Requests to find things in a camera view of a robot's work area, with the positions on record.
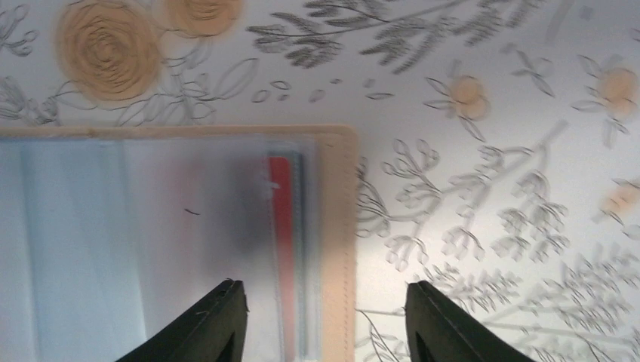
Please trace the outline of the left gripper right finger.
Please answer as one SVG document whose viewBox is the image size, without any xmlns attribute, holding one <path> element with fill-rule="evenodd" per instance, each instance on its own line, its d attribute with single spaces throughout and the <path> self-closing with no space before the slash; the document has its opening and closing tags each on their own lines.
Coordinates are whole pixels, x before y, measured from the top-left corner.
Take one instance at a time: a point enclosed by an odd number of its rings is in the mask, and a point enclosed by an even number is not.
<svg viewBox="0 0 640 362">
<path fill-rule="evenodd" d="M 405 329 L 412 361 L 534 362 L 428 281 L 408 285 Z"/>
</svg>

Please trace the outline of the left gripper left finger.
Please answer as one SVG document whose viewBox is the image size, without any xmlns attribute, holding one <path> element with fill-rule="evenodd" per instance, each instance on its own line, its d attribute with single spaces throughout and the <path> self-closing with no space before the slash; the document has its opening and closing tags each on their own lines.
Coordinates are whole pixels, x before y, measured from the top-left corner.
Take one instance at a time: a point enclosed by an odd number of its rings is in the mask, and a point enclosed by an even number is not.
<svg viewBox="0 0 640 362">
<path fill-rule="evenodd" d="M 247 324 L 244 284 L 226 279 L 118 362 L 240 362 Z"/>
</svg>

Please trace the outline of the beige card holder wallet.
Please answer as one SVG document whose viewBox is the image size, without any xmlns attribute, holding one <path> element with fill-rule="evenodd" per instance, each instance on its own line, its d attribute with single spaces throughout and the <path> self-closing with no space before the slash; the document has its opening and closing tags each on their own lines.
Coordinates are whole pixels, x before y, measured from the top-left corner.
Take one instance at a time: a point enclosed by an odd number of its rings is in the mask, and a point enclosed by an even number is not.
<svg viewBox="0 0 640 362">
<path fill-rule="evenodd" d="M 241 361 L 286 361 L 269 157 L 290 161 L 293 361 L 355 354 L 356 132 L 4 127 L 1 359 L 118 361 L 226 279 Z"/>
</svg>

